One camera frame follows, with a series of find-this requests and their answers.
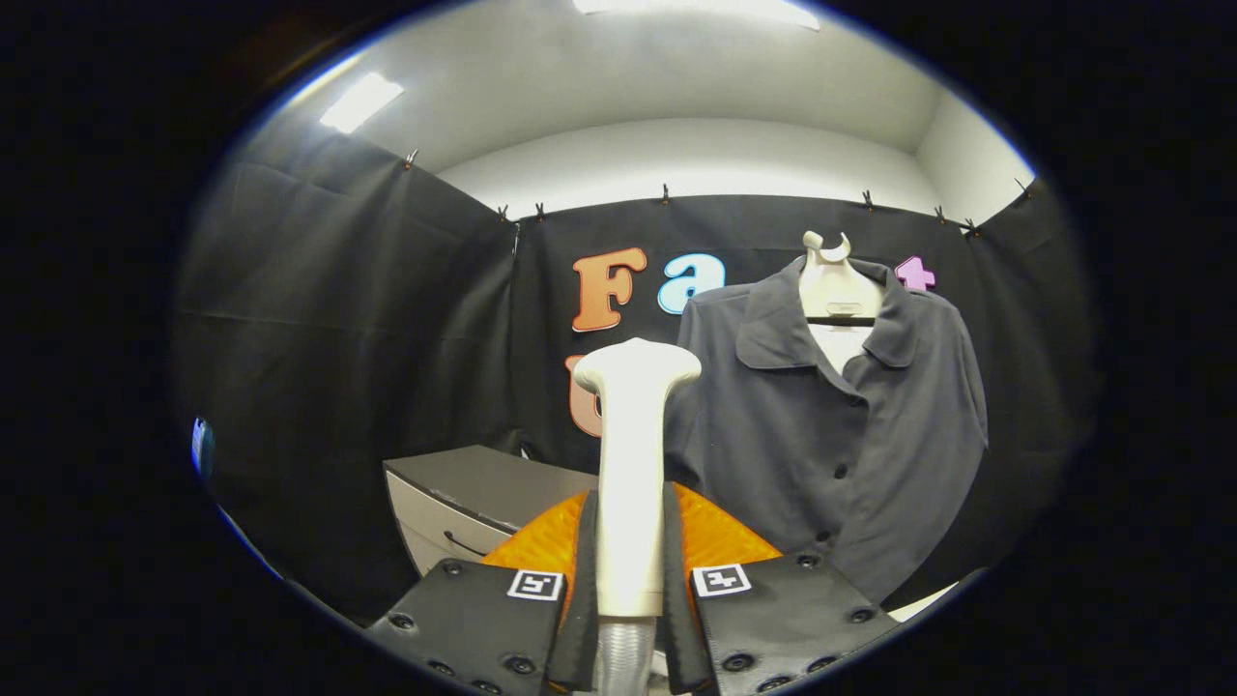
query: white mannequin torso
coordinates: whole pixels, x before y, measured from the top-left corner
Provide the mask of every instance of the white mannequin torso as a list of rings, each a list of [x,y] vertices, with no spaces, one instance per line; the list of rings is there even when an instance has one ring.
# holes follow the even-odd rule
[[[804,234],[803,239],[808,251],[799,274],[804,315],[876,318],[884,302],[884,288],[856,271],[846,260],[850,256],[846,235],[842,234],[842,244],[834,248],[821,248],[821,237],[813,231]],[[810,324],[808,328],[837,375],[851,359],[863,354],[863,341],[872,333],[872,326],[860,325]]]

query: white wall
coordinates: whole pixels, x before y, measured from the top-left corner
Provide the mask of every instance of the white wall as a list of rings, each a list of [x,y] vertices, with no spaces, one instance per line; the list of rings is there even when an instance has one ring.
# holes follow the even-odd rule
[[[590,127],[491,152],[437,174],[516,219],[618,200],[708,194],[862,200],[933,214],[941,203],[915,157],[811,127],[658,119]]]
[[[1030,183],[1030,164],[975,109],[946,91],[941,95],[915,153],[919,167],[940,194],[945,216],[982,224]]]

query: mannequin neck hook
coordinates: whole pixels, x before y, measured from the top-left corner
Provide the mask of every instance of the mannequin neck hook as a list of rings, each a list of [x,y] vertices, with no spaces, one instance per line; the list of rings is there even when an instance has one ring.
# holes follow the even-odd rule
[[[809,255],[818,256],[819,261],[826,263],[841,263],[850,256],[850,239],[846,239],[846,232],[840,232],[842,236],[842,242],[833,248],[821,248],[824,244],[824,237],[819,234],[811,231],[810,229],[803,232],[803,245],[808,248]]]

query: gray cabinet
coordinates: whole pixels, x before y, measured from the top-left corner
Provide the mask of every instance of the gray cabinet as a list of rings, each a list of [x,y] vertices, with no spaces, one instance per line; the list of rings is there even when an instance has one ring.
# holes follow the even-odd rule
[[[424,575],[438,561],[477,561],[597,477],[474,446],[383,462],[408,555]]]

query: white ceiling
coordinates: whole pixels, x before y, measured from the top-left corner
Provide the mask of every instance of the white ceiling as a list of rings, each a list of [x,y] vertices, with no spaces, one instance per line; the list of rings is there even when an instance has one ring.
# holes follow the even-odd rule
[[[355,136],[440,172],[548,135],[661,117],[803,125],[915,152],[943,88],[820,14],[821,30],[701,12],[583,15],[482,0],[398,27],[294,101],[317,120],[379,72],[404,93]]]

